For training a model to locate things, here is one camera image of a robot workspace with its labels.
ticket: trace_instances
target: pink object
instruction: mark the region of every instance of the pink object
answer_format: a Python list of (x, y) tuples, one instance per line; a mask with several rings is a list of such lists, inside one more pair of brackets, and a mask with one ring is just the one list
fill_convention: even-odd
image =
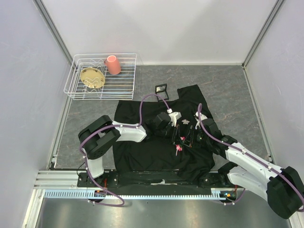
[(104, 61), (104, 64), (108, 67), (108, 71), (111, 75), (117, 75), (121, 72), (120, 64), (116, 56), (109, 56)]

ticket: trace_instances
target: black cloth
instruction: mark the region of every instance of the black cloth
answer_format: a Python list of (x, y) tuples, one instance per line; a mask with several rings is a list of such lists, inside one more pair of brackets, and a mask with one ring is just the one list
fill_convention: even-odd
[[(186, 136), (190, 126), (195, 126), (194, 117), (199, 103), (202, 103), (202, 114), (213, 118), (207, 102), (198, 85), (192, 85), (177, 90), (179, 99), (168, 101), (173, 112), (180, 112), (180, 135)], [(125, 124), (139, 122), (139, 106), (137, 101), (119, 101), (114, 120)], [(167, 112), (163, 102), (144, 102), (142, 106), (143, 122), (154, 119), (161, 112)], [(116, 142), (113, 145), (114, 162), (118, 172), (125, 171), (159, 171), (179, 169), (178, 175), (184, 180), (194, 182), (214, 166), (212, 152), (201, 143), (194, 143), (192, 148), (183, 146), (176, 156), (176, 147), (171, 138), (165, 139), (152, 136), (149, 140), (136, 142)]]

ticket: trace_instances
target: yellow plate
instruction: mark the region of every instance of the yellow plate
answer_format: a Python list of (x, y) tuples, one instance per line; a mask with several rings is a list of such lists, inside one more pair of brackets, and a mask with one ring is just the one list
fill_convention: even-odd
[(85, 68), (80, 72), (80, 80), (83, 84), (92, 89), (103, 87), (105, 84), (104, 79), (104, 74), (93, 67)]

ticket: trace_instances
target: gray floor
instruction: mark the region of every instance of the gray floor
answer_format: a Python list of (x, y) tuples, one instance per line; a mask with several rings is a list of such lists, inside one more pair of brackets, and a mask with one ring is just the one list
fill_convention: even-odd
[[(198, 84), (219, 129), (241, 142), (253, 153), (267, 159), (266, 148), (241, 66), (138, 66), (134, 100), (154, 92), (155, 85), (167, 83), (170, 100), (178, 98), (177, 88)], [(100, 116), (114, 119), (118, 101), (72, 101), (58, 151), (56, 168), (78, 168), (83, 162), (78, 151), (78, 133)], [(214, 170), (226, 160), (214, 155)], [(114, 169), (113, 152), (104, 155), (104, 167)]]

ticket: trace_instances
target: white wire rack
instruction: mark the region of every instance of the white wire rack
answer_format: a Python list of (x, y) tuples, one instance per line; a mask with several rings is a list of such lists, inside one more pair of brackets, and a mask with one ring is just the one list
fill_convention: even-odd
[[(117, 75), (111, 75), (104, 64), (110, 55), (115, 55), (120, 62), (122, 70)], [(81, 81), (80, 72), (88, 67), (96, 68), (104, 74), (104, 86), (89, 88)], [(135, 70), (135, 53), (78, 54), (73, 58), (64, 92), (74, 100), (132, 100)]]

